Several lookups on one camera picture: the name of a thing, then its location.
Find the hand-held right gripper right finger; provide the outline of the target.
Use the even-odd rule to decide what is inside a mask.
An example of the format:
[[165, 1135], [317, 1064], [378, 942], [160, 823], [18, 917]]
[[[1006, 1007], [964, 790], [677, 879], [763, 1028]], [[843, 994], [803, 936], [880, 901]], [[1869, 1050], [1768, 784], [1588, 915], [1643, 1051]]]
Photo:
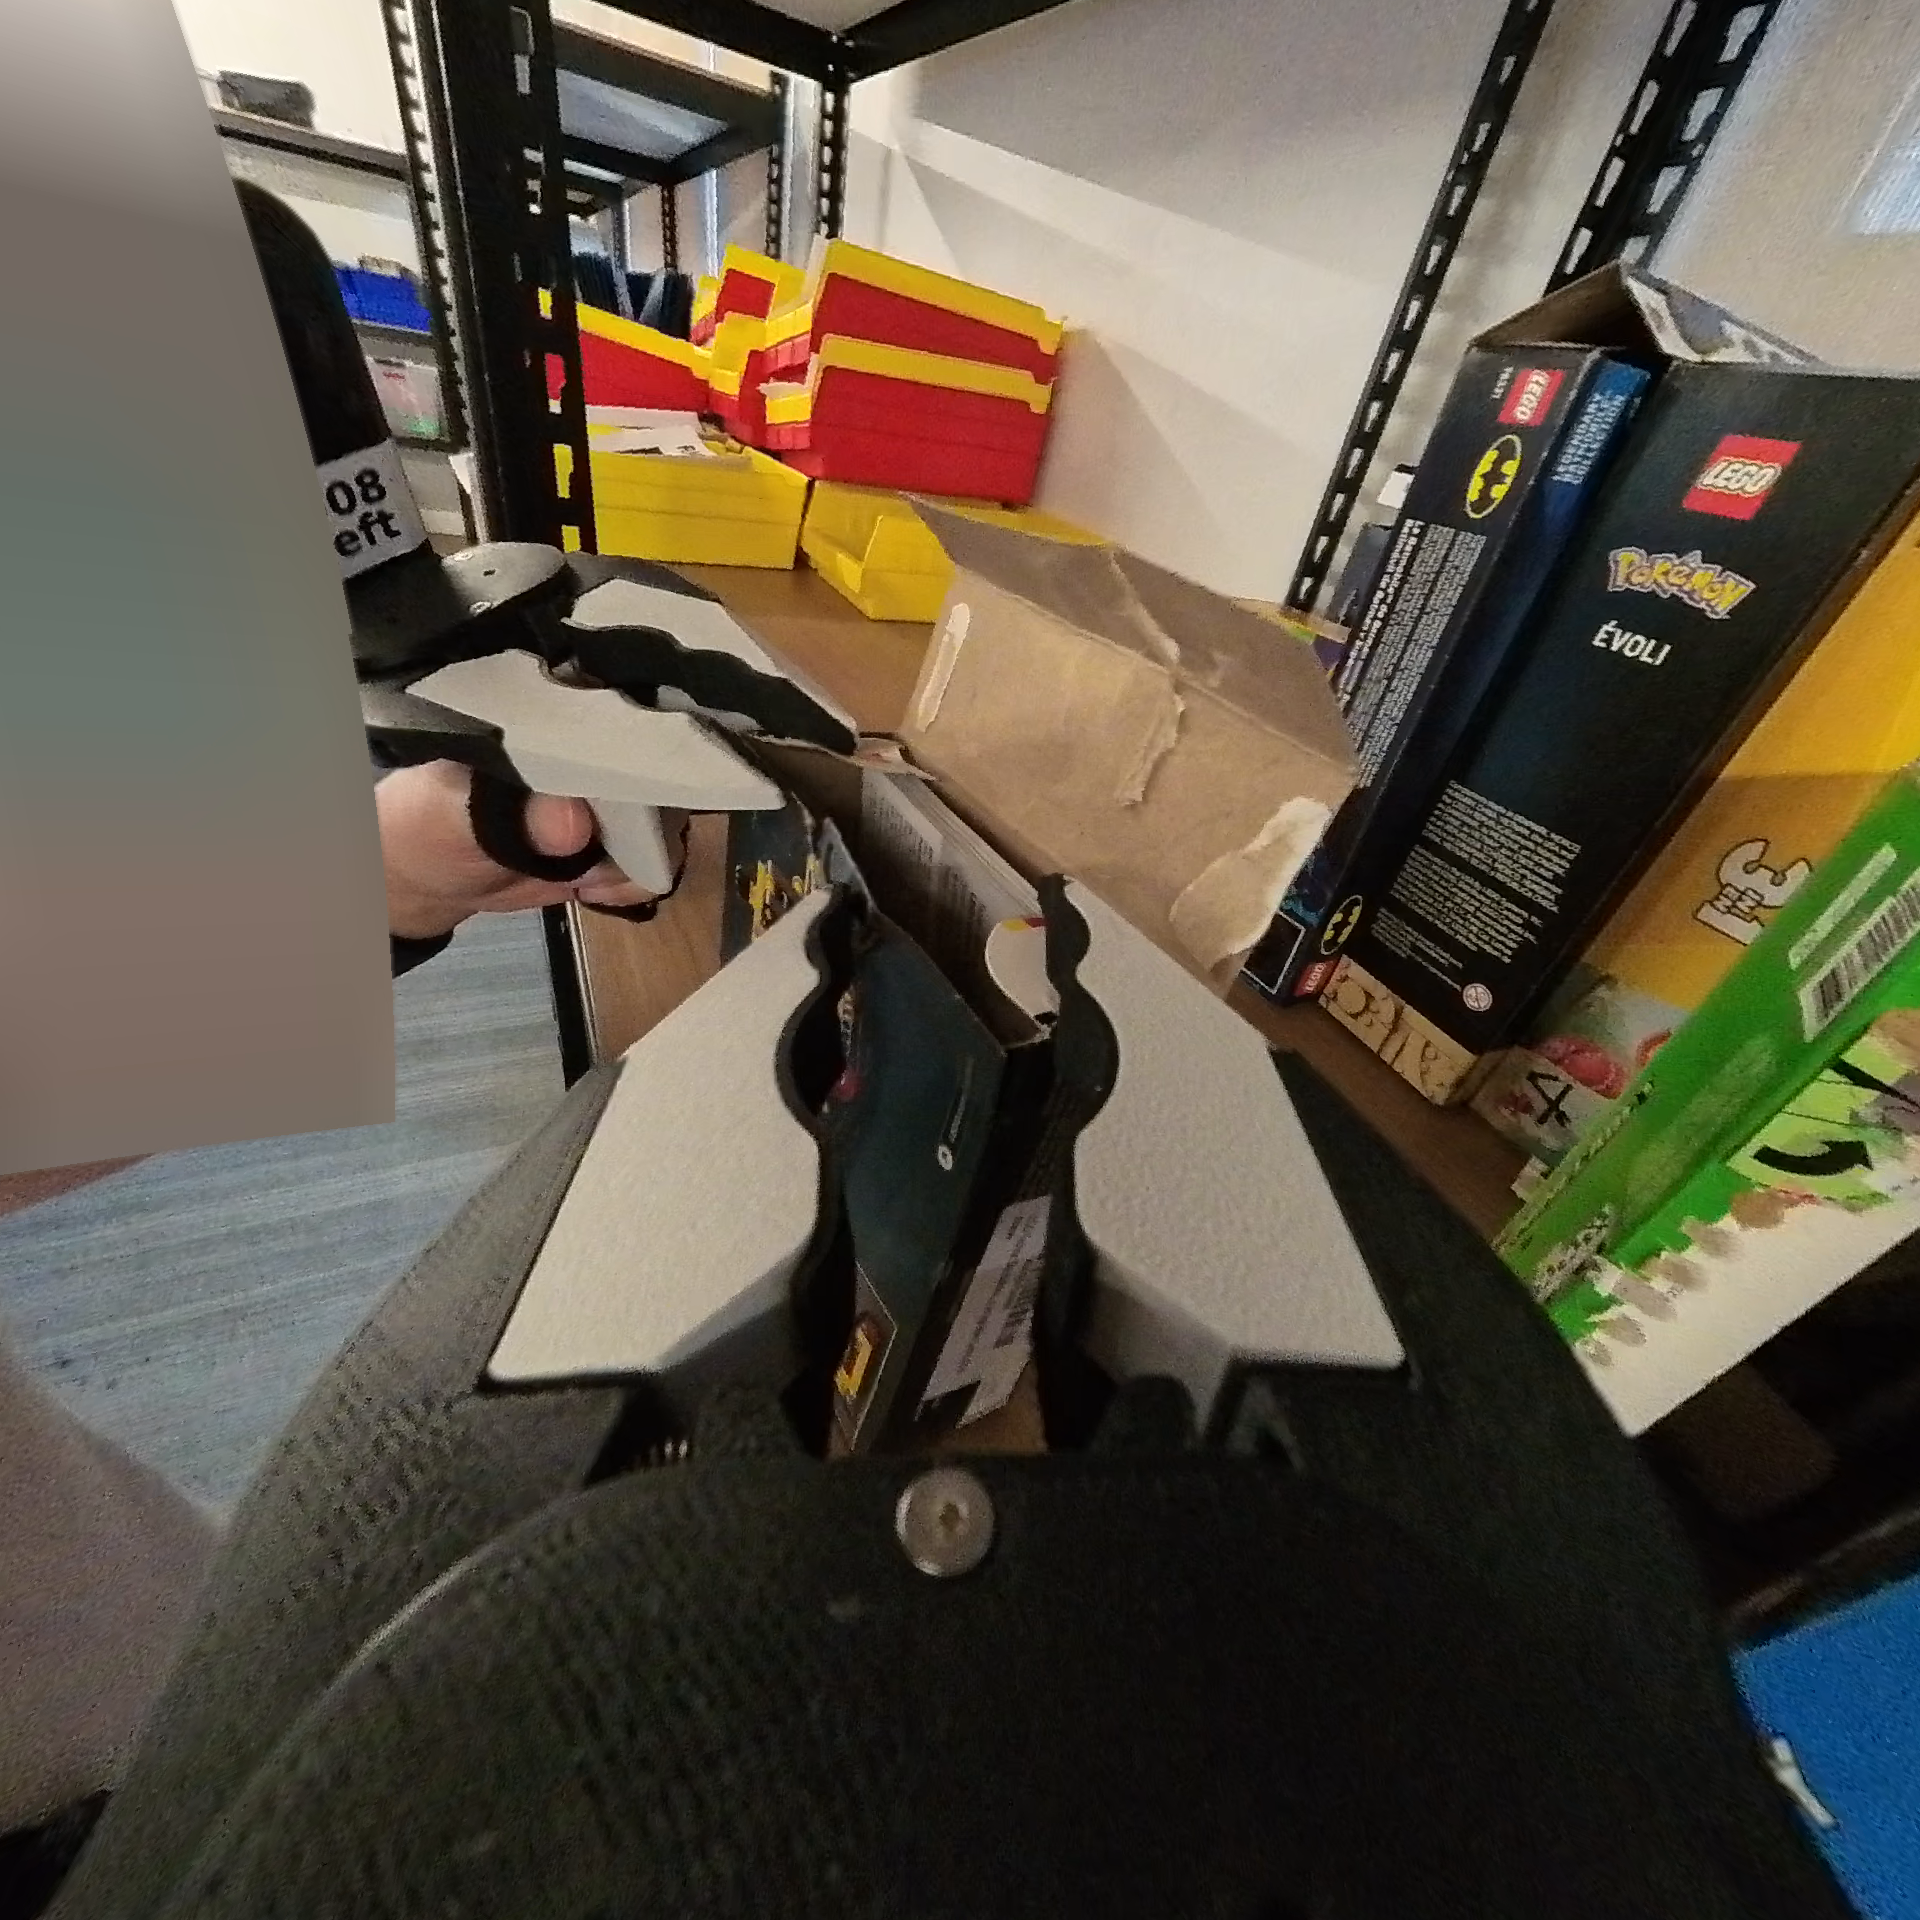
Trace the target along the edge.
[[1080, 1442], [1146, 1380], [1200, 1435], [1273, 1368], [1409, 1352], [1280, 1059], [1081, 879], [1042, 883], [1052, 1026], [1042, 1419]]

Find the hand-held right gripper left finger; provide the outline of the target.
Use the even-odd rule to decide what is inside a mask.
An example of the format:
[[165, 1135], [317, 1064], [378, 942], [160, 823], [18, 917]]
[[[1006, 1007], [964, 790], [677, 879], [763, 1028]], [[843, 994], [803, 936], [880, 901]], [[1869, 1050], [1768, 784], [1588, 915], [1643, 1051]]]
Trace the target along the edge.
[[625, 1051], [489, 1384], [781, 1388], [801, 1372], [825, 1170], [794, 1047], [825, 999], [840, 904], [834, 886], [808, 893]]

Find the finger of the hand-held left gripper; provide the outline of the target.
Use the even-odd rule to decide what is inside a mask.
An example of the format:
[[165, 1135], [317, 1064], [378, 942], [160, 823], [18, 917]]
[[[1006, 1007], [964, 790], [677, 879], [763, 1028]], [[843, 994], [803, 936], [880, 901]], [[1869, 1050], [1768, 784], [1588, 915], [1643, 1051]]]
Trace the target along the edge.
[[717, 602], [656, 582], [606, 580], [560, 624], [563, 659], [640, 703], [696, 712], [734, 736], [858, 750], [858, 722], [830, 694], [794, 678]]
[[777, 810], [781, 789], [685, 710], [611, 688], [571, 688], [523, 651], [449, 663], [419, 700], [496, 731], [516, 779], [538, 792], [673, 810]]

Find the small black yellow toy box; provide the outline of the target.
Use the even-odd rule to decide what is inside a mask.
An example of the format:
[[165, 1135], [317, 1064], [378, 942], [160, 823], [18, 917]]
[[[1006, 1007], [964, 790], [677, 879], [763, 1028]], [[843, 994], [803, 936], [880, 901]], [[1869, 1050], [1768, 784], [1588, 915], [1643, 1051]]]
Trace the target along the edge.
[[734, 816], [723, 919], [732, 957], [804, 895], [836, 901], [836, 1076], [812, 1102], [846, 1220], [833, 1418], [852, 1454], [936, 1442], [1012, 1399], [1067, 1147], [1041, 890], [892, 748], [740, 740], [781, 806]]

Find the wooden desk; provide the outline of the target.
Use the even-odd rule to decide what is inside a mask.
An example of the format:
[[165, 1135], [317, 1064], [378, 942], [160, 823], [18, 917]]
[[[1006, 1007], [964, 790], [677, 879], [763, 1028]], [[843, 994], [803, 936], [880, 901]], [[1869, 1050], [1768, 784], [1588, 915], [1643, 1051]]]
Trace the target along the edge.
[[[702, 819], [691, 830], [682, 886], [651, 922], [584, 904], [566, 912], [596, 1062], [640, 1039], [717, 972], [724, 855], [728, 826]], [[1244, 982], [1229, 1004], [1272, 1047], [1308, 1059], [1476, 1231], [1494, 1236], [1518, 1208], [1523, 1154], [1473, 1110], [1422, 1100], [1314, 1004], [1277, 1005]]]

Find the person's left hand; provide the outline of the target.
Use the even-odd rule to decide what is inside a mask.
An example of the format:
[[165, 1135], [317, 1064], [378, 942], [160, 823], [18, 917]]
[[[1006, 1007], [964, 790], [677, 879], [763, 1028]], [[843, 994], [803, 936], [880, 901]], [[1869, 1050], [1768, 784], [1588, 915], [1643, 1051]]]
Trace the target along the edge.
[[473, 834], [473, 771], [435, 758], [374, 781], [389, 928], [398, 943], [441, 946], [464, 924], [549, 904], [637, 908], [656, 895], [618, 864], [569, 879], [541, 879], [494, 861]]

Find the yellow plastic bin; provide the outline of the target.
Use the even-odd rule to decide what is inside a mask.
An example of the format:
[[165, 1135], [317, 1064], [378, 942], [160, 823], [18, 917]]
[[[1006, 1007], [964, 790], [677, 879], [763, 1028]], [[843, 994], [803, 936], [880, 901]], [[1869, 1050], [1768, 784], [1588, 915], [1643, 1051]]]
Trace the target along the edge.
[[941, 540], [913, 501], [892, 490], [812, 482], [801, 554], [873, 622], [930, 624], [954, 582]]
[[669, 567], [794, 568], [809, 479], [757, 451], [589, 444], [593, 541], [604, 557]]

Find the black metal rack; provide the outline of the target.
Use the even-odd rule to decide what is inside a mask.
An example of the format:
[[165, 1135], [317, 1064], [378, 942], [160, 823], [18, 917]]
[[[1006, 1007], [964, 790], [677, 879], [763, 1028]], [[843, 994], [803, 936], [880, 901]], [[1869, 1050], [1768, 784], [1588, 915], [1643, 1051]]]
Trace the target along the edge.
[[[867, 771], [840, 706], [781, 672], [675, 568], [596, 551], [584, 325], [565, 256], [560, 53], [549, 4], [387, 4], [417, 48], [421, 195], [451, 234], [440, 312], [469, 378], [483, 496], [514, 533], [368, 599], [354, 653], [368, 730], [496, 784], [496, 860], [523, 871], [504, 789], [598, 810], [604, 851], [666, 895], [656, 816], [771, 811], [776, 779], [732, 730]], [[1355, 781], [1305, 639], [1110, 541], [1066, 541], [909, 503], [954, 562], [904, 719], [900, 758], [1054, 895], [1131, 928], [1224, 994]]]

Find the torn brown cardboard box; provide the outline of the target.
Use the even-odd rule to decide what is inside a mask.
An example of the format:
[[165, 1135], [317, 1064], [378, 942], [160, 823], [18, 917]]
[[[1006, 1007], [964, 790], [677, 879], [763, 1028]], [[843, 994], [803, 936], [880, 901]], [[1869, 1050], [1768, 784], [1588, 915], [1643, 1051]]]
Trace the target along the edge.
[[1358, 781], [1313, 644], [1131, 548], [913, 503], [952, 582], [906, 755], [1225, 994]]

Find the grey background rack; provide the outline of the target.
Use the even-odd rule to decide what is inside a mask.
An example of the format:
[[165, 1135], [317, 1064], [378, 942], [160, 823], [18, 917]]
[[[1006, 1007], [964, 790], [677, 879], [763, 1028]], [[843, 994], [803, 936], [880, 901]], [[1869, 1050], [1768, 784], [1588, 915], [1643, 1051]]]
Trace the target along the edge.
[[[213, 123], [248, 178], [297, 205], [354, 207], [398, 238], [354, 231], [346, 254], [410, 272], [432, 316], [440, 412], [396, 440], [461, 453], [472, 536], [593, 547], [593, 507], [571, 518], [553, 490], [547, 444], [585, 446], [584, 390], [545, 415], [541, 380], [581, 380], [569, 279], [571, 224], [609, 229], [609, 284], [627, 299], [627, 205], [658, 196], [661, 264], [677, 270], [682, 187], [768, 157], [763, 211], [781, 243], [779, 170], [790, 157], [785, 84], [685, 63], [646, 38], [581, 24], [576, 4], [245, 4], [241, 24], [283, 28], [302, 54], [273, 45], [267, 70], [203, 75]], [[389, 351], [417, 333], [373, 326]]]

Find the green toy box white edge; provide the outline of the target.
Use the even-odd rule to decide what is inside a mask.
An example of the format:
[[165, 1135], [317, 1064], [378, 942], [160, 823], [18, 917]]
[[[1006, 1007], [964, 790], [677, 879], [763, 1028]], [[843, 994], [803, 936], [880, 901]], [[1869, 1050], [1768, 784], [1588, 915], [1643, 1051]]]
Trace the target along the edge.
[[1915, 1226], [1915, 1011], [1912, 763], [1498, 1236], [1593, 1374], [1787, 1245], [1832, 1292], [1882, 1253], [1857, 1230]]

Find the black toy box yellow logo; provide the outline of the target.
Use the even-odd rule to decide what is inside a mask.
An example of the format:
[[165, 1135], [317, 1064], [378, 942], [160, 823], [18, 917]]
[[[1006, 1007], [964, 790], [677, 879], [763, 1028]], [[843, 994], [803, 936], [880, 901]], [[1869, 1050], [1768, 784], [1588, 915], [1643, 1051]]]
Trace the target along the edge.
[[1915, 372], [1674, 365], [1360, 891], [1325, 1013], [1436, 1109], [1645, 871], [1915, 501]]

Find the black bat logo toy box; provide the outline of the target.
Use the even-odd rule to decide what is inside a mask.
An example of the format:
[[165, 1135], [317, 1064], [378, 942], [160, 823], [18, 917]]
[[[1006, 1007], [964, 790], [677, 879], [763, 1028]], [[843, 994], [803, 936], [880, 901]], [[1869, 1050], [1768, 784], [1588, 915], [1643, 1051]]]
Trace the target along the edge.
[[1321, 990], [1645, 395], [1682, 363], [1816, 368], [1818, 356], [1620, 264], [1473, 339], [1332, 674], [1360, 772], [1241, 968], [1267, 1000]]

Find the yellow flamingo toy box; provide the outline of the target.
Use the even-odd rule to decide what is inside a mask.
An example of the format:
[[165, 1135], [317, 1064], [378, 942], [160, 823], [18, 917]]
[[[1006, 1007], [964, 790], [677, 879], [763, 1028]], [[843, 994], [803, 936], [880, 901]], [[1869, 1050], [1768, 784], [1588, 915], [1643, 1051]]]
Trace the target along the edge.
[[1917, 516], [1473, 1095], [1553, 1165], [1593, 1128], [1917, 755]]

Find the blue toy box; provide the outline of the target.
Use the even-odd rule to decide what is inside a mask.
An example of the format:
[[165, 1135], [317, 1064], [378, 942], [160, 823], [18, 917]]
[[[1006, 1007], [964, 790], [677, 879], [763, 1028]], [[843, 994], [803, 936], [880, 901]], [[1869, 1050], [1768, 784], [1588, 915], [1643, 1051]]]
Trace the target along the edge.
[[1850, 1902], [1917, 1916], [1917, 1578], [1734, 1654], [1768, 1763]]

